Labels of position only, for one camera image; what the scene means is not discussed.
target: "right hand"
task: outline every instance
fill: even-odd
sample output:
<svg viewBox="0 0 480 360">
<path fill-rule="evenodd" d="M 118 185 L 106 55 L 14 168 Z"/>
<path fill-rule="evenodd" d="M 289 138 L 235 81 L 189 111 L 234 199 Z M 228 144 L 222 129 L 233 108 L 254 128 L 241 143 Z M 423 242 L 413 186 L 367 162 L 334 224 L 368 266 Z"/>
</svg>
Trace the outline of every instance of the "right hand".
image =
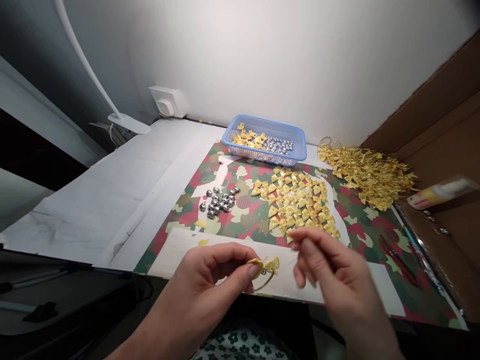
<svg viewBox="0 0 480 360">
<path fill-rule="evenodd" d="M 296 283 L 320 284 L 325 307 L 346 342 L 347 354 L 362 359 L 403 359 L 365 259 L 315 227 L 290 233 L 298 260 Z"/>
</svg>

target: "finger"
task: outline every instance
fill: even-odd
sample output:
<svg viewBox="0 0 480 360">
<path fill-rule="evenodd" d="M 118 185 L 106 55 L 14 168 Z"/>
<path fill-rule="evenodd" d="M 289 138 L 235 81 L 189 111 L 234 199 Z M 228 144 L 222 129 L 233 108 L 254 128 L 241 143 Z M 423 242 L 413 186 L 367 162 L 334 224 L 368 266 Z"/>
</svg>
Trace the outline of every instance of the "finger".
<svg viewBox="0 0 480 360">
<path fill-rule="evenodd" d="M 223 264 L 230 260 L 246 263 L 249 260 L 258 258 L 257 253 L 251 247 L 240 245 L 237 242 L 206 246 L 205 249 L 205 264 L 210 269 L 213 269 L 217 264 Z"/>
<path fill-rule="evenodd" d="M 305 287 L 305 275 L 300 271 L 297 264 L 293 267 L 293 276 L 295 277 L 296 285 L 299 289 L 303 289 Z"/>
<path fill-rule="evenodd" d="M 230 276 L 231 273 L 235 271 L 236 268 L 245 264 L 242 261 L 230 260 L 221 264 L 218 264 L 215 268 L 211 270 L 213 276 L 213 281 L 217 282 L 224 277 Z"/>
<path fill-rule="evenodd" d="M 305 261 L 305 257 L 300 253 L 298 255 L 298 260 L 296 262 L 298 269 L 301 271 L 301 273 L 308 279 L 308 282 L 314 287 L 317 287 L 317 279 L 312 275 L 310 272 L 309 266 L 307 265 L 307 262 Z"/>
<path fill-rule="evenodd" d="M 253 291 L 252 280 L 261 269 L 262 265 L 259 263 L 237 267 L 224 282 L 211 289 L 213 296 L 219 299 L 224 309 L 228 309 L 241 293 Z"/>
<path fill-rule="evenodd" d="M 254 293 L 254 285 L 250 284 L 245 290 L 245 294 L 252 295 Z"/>
<path fill-rule="evenodd" d="M 330 264 L 316 244 L 309 238 L 301 242 L 301 253 L 306 264 L 320 283 L 322 291 L 328 291 L 337 283 Z"/>
<path fill-rule="evenodd" d="M 289 235 L 293 238 L 293 241 L 299 244 L 304 239 L 310 239 L 336 267 L 350 266 L 355 262 L 355 252 L 352 249 L 318 228 L 297 228 L 291 231 Z"/>
</svg>

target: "pile of bells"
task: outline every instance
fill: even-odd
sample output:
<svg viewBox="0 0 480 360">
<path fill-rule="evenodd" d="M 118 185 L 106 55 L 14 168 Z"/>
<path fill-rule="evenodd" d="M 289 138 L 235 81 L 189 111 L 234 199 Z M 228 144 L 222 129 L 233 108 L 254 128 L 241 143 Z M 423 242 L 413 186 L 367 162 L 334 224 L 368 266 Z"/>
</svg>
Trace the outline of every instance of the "pile of bells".
<svg viewBox="0 0 480 360">
<path fill-rule="evenodd" d="M 208 209 L 208 212 L 206 213 L 206 216 L 209 219 L 213 219 L 215 215 L 218 215 L 220 212 L 220 209 L 222 209 L 224 212 L 228 212 L 231 207 L 235 205 L 235 194 L 240 191 L 239 187 L 235 187 L 233 190 L 230 190 L 228 193 L 223 194 L 221 196 L 221 200 L 219 196 L 217 195 L 220 192 L 220 189 L 218 187 L 214 187 L 213 191 L 212 190 L 207 190 L 206 195 L 208 197 L 211 196 L 211 202 L 210 204 L 207 204 L 205 202 L 202 202 L 200 204 L 200 210 L 205 211 L 205 209 Z"/>
<path fill-rule="evenodd" d="M 267 151 L 283 155 L 289 155 L 287 151 L 294 149 L 293 141 L 281 140 L 274 137 L 267 137 L 266 142 L 263 145 Z"/>
</svg>

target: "white bottle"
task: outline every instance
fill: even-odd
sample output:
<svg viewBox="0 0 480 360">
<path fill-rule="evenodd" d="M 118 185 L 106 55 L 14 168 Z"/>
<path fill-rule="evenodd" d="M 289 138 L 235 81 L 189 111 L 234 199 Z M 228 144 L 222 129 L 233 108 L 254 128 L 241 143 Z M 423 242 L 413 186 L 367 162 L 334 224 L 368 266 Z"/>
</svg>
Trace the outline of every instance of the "white bottle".
<svg viewBox="0 0 480 360">
<path fill-rule="evenodd" d="M 415 195 L 408 197 L 406 201 L 413 208 L 423 210 L 478 188 L 479 185 L 475 181 L 462 175 L 456 175 L 417 192 Z"/>
</svg>

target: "wire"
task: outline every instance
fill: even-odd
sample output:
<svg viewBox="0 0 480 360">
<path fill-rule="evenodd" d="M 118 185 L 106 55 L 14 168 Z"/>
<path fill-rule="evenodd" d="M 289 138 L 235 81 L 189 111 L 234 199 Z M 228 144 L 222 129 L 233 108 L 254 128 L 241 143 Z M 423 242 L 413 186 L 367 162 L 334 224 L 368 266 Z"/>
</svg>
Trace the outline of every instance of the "wire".
<svg viewBox="0 0 480 360">
<path fill-rule="evenodd" d="M 108 134 L 110 135 L 110 140 L 111 142 L 113 143 L 113 145 L 115 145 L 115 149 L 118 149 L 119 147 L 117 146 L 117 143 L 114 141 L 114 139 L 112 138 L 112 128 L 114 127 L 114 123 L 112 122 L 110 124 L 110 128 L 108 129 Z"/>
<path fill-rule="evenodd" d="M 114 105 L 108 94 L 106 93 L 105 89 L 103 88 L 102 84 L 100 84 L 99 79 L 95 75 L 92 67 L 90 66 L 89 61 L 85 57 L 85 54 L 80 47 L 79 41 L 77 40 L 77 37 L 75 36 L 74 29 L 72 28 L 72 24 L 70 23 L 69 16 L 67 15 L 67 10 L 65 10 L 65 4 L 63 0 L 55 0 L 55 7 L 56 11 L 58 12 L 58 16 L 60 17 L 61 24 L 63 25 L 63 28 L 65 29 L 66 35 L 68 36 L 68 39 L 70 40 L 71 45 L 73 46 L 73 49 L 75 50 L 78 58 L 80 59 L 83 67 L 85 68 L 86 72 L 90 76 L 90 79 L 93 81 L 95 84 L 96 88 L 100 92 L 100 94 L 103 96 L 107 104 L 110 106 L 112 111 L 115 113 L 117 119 L 121 120 L 122 116 L 120 115 L 119 110 L 117 107 Z"/>
</svg>

